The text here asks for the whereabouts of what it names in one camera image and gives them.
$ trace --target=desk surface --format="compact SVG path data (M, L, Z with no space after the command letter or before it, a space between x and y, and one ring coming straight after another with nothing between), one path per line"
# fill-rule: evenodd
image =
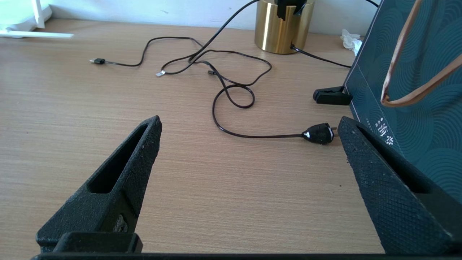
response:
M159 115L161 148L136 232L144 252L381 253L379 239L338 138L230 136L212 121L221 86L204 64L156 77L166 61L197 50L188 40L151 45L139 68L97 66L89 59L136 63L146 41L190 36L206 42L214 28L51 20L47 31L71 40L0 38L0 252L28 259L37 230L142 120ZM275 55L253 31L226 29L212 43L270 61L252 89L251 109L223 96L217 115L245 134L301 133L337 125L347 106L317 105L313 91L343 83L348 69L303 55ZM345 64L354 56L339 37L309 35L306 50ZM251 82L266 69L228 54L206 58L226 77ZM174 66L180 68L185 63ZM248 104L244 91L233 98Z

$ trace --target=crumpled tissue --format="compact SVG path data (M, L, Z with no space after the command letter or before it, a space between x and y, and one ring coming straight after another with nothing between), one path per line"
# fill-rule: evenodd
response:
M359 48L363 42L359 39L361 36L359 34L351 34L347 30L342 29L342 36L340 39L343 40L343 47L346 49L354 51L354 55L358 55Z

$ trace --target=black binder clip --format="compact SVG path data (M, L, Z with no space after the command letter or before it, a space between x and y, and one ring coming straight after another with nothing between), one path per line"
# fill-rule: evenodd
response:
M349 105L352 96L343 93L344 86L320 88L315 90L313 99L318 104Z

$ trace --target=gold container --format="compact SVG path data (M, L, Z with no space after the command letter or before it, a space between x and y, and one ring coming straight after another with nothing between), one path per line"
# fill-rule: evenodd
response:
M262 50L276 54L290 54L291 44L303 49L310 27L315 0L307 0L301 14L295 14L296 6L287 6L286 20L278 17L278 5L274 0L260 0L255 23L255 44Z

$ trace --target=brown rope handle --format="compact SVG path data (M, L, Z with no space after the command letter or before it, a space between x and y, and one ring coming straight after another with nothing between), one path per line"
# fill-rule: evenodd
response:
M388 89L390 85L391 77L395 71L396 65L400 58L401 52L404 48L404 43L406 42L406 38L411 31L411 27L414 24L415 18L420 9L420 4L422 0L416 0L414 6L412 7L409 16L404 24L403 29L398 37L398 42L396 43L395 51L393 52L393 56L391 57L390 67L388 68L387 76L385 77L385 81L383 82L382 88L382 96L380 98L380 102L384 106L390 107L397 107L397 106L406 106L412 105L419 101L421 101L428 93L433 91L442 81L444 81L447 77L449 77L454 71L456 71L460 66L462 66L462 54L460 54L456 59L454 59L449 65L443 68L438 74L436 74L432 79L430 79L424 85L418 87L411 93L407 94L406 96L390 101L390 96L388 95Z

